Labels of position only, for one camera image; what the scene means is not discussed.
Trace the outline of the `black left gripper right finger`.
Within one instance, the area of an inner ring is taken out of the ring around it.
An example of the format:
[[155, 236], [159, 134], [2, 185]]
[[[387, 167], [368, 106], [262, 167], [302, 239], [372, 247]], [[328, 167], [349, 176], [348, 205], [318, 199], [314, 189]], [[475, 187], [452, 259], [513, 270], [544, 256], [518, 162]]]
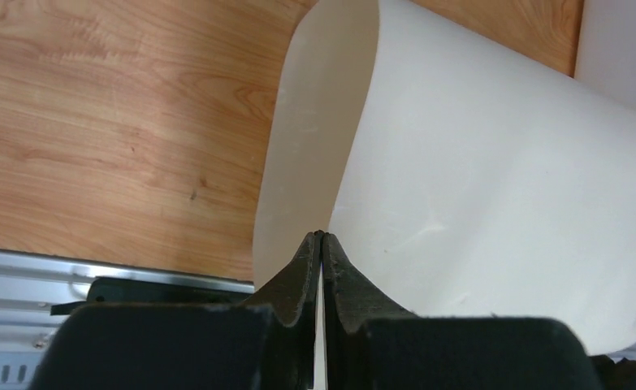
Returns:
[[322, 237], [325, 361], [329, 389], [372, 389], [370, 320], [415, 319], [348, 259], [336, 235]]

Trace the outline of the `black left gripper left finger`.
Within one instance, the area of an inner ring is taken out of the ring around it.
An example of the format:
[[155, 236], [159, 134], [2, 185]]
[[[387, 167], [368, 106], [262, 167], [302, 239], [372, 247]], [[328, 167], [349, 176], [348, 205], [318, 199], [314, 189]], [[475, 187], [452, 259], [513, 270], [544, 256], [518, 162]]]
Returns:
[[268, 313], [259, 363], [260, 389], [311, 389], [322, 232], [311, 232], [292, 260], [244, 305]]

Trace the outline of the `cream square container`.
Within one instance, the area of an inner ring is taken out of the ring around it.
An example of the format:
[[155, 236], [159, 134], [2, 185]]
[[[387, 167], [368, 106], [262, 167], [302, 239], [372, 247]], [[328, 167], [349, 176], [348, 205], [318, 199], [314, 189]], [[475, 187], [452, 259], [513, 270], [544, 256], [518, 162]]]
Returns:
[[320, 1], [280, 76], [253, 230], [262, 286], [336, 235], [435, 317], [636, 342], [636, 111], [410, 1]]

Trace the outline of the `aluminium frame rail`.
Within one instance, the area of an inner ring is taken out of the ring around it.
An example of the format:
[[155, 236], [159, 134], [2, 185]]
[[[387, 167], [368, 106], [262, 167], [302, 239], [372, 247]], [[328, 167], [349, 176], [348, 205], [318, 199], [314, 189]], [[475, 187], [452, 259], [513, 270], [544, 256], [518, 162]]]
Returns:
[[84, 301], [99, 277], [249, 295], [250, 282], [0, 249], [0, 389], [25, 389], [63, 318], [53, 305]]

